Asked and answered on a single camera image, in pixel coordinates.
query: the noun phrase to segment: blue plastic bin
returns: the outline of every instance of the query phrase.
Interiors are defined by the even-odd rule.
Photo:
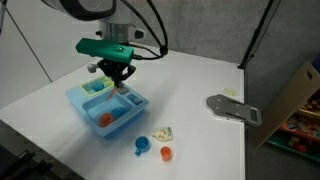
[[[124,87],[128,88],[125,94],[116,92],[108,101],[106,98],[112,88],[95,96],[89,96],[80,86],[76,86],[67,90],[66,95],[99,136],[112,138],[130,123],[138,120],[149,104],[149,101],[140,94],[126,85]],[[110,113],[114,121],[106,127],[100,127],[99,118],[104,113]]]

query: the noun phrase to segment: orange object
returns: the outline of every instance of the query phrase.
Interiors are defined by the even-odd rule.
[[[288,124],[287,124],[287,121],[284,121],[281,125],[282,128],[287,128]]]
[[[168,161],[171,158],[171,149],[167,146],[163,146],[160,153],[163,161]]]
[[[117,87],[114,86],[113,89],[110,91],[106,101],[108,101],[110,98],[112,98],[112,96],[114,95],[114,93],[117,91]]]
[[[106,127],[113,122],[113,118],[110,113],[104,113],[99,119],[99,126]]]

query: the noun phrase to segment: gray metal plate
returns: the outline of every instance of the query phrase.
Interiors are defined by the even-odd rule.
[[[238,119],[251,126],[260,126],[262,124],[259,109],[224,95],[210,96],[207,98],[206,104],[217,116]]]

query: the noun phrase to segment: white table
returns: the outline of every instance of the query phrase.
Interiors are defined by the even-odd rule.
[[[234,98],[243,101],[243,71],[177,52],[133,65],[137,71],[126,84],[150,104],[142,119],[113,140],[95,135],[64,94],[98,76],[86,67],[3,108],[0,119],[86,179],[245,179],[244,124],[215,119],[205,106],[208,96],[224,88],[236,90]],[[164,126],[173,129],[173,141],[150,136]],[[137,158],[134,141],[141,135],[152,147]],[[169,162],[160,159],[165,145],[173,150]]]

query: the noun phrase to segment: green gripper part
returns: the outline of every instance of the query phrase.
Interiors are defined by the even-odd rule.
[[[82,38],[76,45],[78,53],[87,54],[92,57],[101,57],[115,62],[131,62],[133,48],[112,43],[106,40],[95,40]]]

